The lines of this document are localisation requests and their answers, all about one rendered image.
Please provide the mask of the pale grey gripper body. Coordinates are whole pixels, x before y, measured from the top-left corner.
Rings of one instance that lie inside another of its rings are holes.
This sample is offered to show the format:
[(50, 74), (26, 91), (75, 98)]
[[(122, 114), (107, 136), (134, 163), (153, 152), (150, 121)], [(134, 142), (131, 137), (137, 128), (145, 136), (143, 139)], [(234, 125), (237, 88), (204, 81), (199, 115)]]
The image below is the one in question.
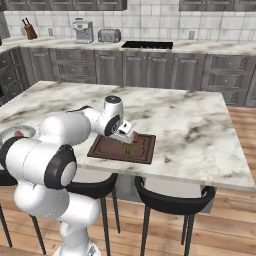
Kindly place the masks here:
[(132, 144), (134, 139), (134, 132), (130, 131), (128, 134), (121, 134), (120, 131), (117, 131), (111, 135), (111, 138), (125, 144)]

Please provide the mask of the brown rectangular tray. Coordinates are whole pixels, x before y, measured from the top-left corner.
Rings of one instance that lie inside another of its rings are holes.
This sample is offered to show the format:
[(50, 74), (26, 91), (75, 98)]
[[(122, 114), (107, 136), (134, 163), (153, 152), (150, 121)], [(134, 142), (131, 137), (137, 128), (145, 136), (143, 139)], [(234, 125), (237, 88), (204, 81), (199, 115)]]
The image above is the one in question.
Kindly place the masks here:
[(87, 156), (93, 158), (126, 161), (132, 163), (151, 164), (156, 136), (140, 134), (136, 143), (126, 152), (126, 145), (109, 137), (98, 135)]

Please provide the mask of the grey-white plate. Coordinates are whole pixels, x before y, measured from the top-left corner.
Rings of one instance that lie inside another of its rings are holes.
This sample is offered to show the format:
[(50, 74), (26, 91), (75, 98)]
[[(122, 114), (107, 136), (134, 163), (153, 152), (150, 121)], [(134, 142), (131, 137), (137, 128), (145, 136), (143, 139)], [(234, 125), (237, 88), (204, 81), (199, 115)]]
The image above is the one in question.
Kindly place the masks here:
[(36, 130), (31, 126), (15, 125), (0, 132), (0, 144), (4, 144), (9, 138), (14, 137), (17, 131), (28, 138), (32, 138), (36, 134)]

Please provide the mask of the black bar stool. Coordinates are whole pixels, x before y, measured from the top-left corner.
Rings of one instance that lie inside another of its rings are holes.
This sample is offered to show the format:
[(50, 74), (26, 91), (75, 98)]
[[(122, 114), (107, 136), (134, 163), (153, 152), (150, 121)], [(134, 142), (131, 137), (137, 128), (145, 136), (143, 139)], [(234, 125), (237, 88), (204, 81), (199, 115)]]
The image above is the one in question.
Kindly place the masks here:
[(118, 178), (118, 174), (113, 173), (103, 181), (90, 182), (90, 183), (71, 182), (66, 187), (66, 189), (69, 192), (89, 196), (93, 199), (100, 200), (107, 256), (111, 256), (109, 229), (108, 229), (108, 216), (107, 216), (107, 206), (106, 206), (106, 196), (109, 193), (112, 193), (117, 231), (121, 232), (119, 213), (118, 213), (118, 204), (117, 204), (117, 195), (116, 195), (116, 188), (115, 188), (117, 178)]
[[(15, 186), (17, 184), (18, 184), (17, 180), (14, 177), (12, 177), (6, 170), (0, 170), (0, 187), (1, 186)], [(31, 216), (31, 219), (32, 219), (32, 222), (33, 222), (33, 225), (34, 225), (34, 228), (35, 228), (35, 231), (36, 231), (36, 234), (37, 234), (40, 246), (41, 246), (42, 253), (46, 254), (46, 249), (45, 249), (41, 231), (40, 231), (40, 228), (38, 225), (37, 218), (35, 216)], [(2, 210), (1, 204), (0, 204), (0, 221), (2, 223), (2, 227), (5, 232), (5, 236), (6, 236), (8, 245), (9, 245), (9, 247), (12, 247), (11, 237), (10, 237), (9, 230), (8, 230), (8, 227), (7, 227), (7, 224), (5, 221), (5, 217), (4, 217), (4, 213)]]
[(145, 205), (140, 256), (144, 256), (145, 254), (151, 209), (167, 214), (182, 215), (184, 217), (181, 244), (185, 246), (184, 256), (189, 256), (195, 215), (201, 212), (215, 197), (215, 188), (212, 186), (206, 186), (201, 191), (201, 195), (199, 197), (181, 198), (159, 194), (146, 189), (145, 182), (140, 176), (136, 176), (134, 178), (134, 185), (141, 201)]

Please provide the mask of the grey lower cupboards run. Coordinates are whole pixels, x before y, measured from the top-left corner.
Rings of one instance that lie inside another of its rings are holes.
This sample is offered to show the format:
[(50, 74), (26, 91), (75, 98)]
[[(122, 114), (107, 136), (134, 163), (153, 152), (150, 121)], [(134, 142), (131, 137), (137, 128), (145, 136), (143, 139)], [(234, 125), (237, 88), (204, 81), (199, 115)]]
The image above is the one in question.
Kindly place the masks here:
[(220, 92), (256, 108), (256, 56), (15, 47), (0, 53), (0, 106), (38, 81)]

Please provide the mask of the black sink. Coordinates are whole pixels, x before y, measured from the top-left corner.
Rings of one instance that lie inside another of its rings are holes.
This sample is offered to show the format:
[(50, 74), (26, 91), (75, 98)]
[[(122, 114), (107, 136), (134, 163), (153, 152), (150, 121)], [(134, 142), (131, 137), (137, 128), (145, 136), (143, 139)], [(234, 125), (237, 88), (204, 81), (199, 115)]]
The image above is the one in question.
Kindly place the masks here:
[(173, 42), (157, 42), (157, 41), (126, 41), (121, 48), (130, 49), (172, 49)]

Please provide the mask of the silver toaster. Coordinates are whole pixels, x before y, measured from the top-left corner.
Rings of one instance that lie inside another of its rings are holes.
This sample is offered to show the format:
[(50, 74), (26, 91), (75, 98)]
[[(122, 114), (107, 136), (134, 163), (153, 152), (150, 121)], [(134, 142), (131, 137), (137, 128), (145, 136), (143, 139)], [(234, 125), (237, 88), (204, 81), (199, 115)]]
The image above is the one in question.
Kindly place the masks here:
[(98, 31), (98, 41), (99, 42), (110, 42), (118, 43), (121, 40), (121, 31), (119, 29), (100, 29)]

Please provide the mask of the silver coffee machine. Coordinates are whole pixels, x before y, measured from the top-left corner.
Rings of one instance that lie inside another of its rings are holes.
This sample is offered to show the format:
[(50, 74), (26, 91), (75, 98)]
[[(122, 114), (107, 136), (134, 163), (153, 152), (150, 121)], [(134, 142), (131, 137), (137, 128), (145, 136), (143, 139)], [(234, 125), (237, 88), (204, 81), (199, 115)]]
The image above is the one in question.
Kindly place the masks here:
[(93, 23), (91, 21), (76, 18), (72, 23), (72, 28), (76, 32), (77, 44), (90, 44), (94, 41)]

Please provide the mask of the brown knife block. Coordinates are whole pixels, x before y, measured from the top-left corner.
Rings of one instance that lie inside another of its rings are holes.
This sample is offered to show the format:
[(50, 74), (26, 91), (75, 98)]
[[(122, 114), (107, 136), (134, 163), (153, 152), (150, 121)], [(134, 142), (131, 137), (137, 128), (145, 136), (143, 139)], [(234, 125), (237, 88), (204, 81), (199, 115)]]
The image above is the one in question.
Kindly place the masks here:
[(25, 18), (22, 20), (22, 22), (24, 23), (24, 29), (26, 31), (27, 34), (27, 38), (29, 40), (33, 40), (37, 38), (37, 34), (33, 28), (33, 26), (29, 23), (28, 19)]

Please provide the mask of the grey upper cupboards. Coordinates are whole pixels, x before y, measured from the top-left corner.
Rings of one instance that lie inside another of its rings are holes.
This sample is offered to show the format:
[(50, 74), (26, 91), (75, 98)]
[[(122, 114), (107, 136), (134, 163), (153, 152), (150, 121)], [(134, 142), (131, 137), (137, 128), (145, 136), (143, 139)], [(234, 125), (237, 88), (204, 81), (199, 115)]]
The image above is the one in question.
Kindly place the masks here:
[(256, 12), (256, 0), (180, 0), (179, 10)]
[(0, 11), (124, 11), (127, 0), (0, 0)]

